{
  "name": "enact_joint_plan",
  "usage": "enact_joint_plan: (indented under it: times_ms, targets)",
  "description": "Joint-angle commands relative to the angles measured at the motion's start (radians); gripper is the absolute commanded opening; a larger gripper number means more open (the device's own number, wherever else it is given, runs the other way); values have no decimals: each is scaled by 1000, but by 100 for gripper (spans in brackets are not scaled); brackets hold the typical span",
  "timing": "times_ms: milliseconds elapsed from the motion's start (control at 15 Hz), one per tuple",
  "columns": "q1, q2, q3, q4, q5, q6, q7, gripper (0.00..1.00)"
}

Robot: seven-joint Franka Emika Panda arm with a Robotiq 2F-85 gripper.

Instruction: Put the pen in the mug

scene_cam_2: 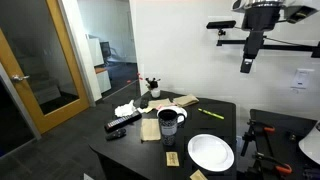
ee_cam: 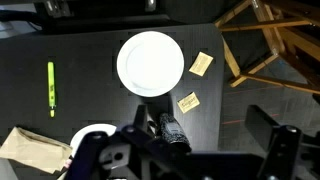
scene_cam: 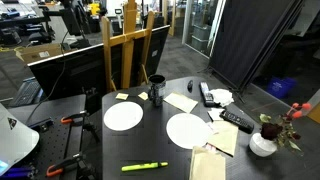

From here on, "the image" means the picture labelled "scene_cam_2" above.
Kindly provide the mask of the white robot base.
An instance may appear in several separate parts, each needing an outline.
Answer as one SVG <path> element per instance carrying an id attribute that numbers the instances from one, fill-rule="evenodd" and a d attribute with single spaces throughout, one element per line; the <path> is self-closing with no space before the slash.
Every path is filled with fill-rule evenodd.
<path id="1" fill-rule="evenodd" d="M 308 158 L 320 165 L 320 121 L 299 141 L 298 145 Z"/>

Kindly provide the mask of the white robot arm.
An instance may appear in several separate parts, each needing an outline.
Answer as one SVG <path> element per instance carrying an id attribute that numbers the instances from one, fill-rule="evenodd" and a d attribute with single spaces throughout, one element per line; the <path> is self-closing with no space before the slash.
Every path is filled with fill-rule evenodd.
<path id="1" fill-rule="evenodd" d="M 248 31 L 243 59 L 255 59 L 263 45 L 263 35 L 280 22 L 296 24 L 320 10 L 313 0 L 236 0 L 234 12 L 243 13 L 241 29 Z"/>

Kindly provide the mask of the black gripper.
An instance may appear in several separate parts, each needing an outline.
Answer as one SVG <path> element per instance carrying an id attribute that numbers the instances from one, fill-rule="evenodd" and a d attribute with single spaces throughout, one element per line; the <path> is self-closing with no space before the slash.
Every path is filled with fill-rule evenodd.
<path id="1" fill-rule="evenodd" d="M 241 73 L 248 74 L 250 72 L 253 64 L 252 59 L 256 58 L 263 44 L 264 32 L 273 30 L 279 18 L 279 7 L 252 7 L 245 11 L 241 29 L 249 31 L 249 36 L 244 46 L 244 60 L 241 63 Z"/>

